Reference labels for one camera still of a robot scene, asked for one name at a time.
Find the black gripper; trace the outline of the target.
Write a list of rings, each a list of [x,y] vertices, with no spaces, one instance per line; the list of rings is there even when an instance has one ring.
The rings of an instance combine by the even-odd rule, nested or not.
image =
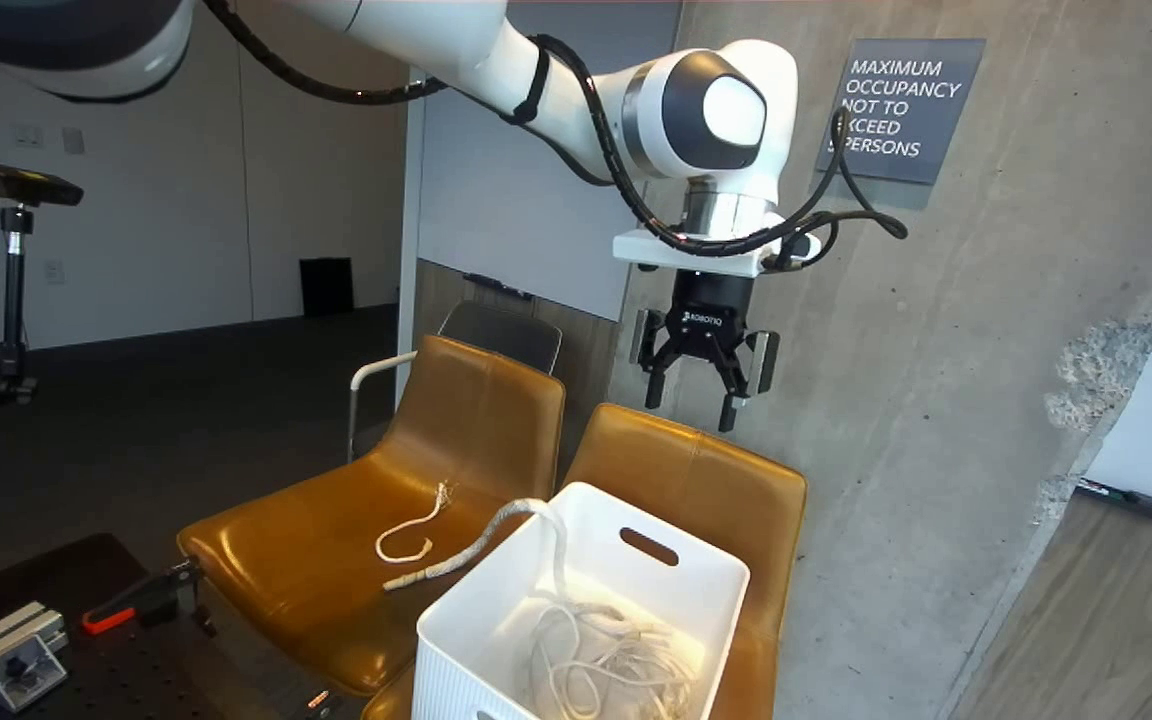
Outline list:
[[[781,336],[748,329],[754,281],[718,271],[681,271],[674,303],[645,321],[637,364],[648,372],[645,408],[659,408],[670,369],[701,357],[721,372],[721,430],[735,426],[741,402],[771,387]]]

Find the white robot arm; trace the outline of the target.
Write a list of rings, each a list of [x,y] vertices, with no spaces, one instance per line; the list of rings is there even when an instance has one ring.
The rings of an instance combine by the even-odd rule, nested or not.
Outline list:
[[[546,138],[578,175],[634,193],[681,180],[677,225],[642,212],[614,252],[677,271],[670,341],[645,357],[659,374],[708,361],[726,399],[748,399],[741,342],[754,281],[797,252],[781,208],[797,122],[797,60],[771,39],[677,48],[596,73],[546,33],[520,33],[510,0],[289,0],[312,24],[413,67],[396,105],[461,92]],[[71,105],[119,105],[166,89],[193,45],[198,12],[229,0],[0,0],[0,67]]]

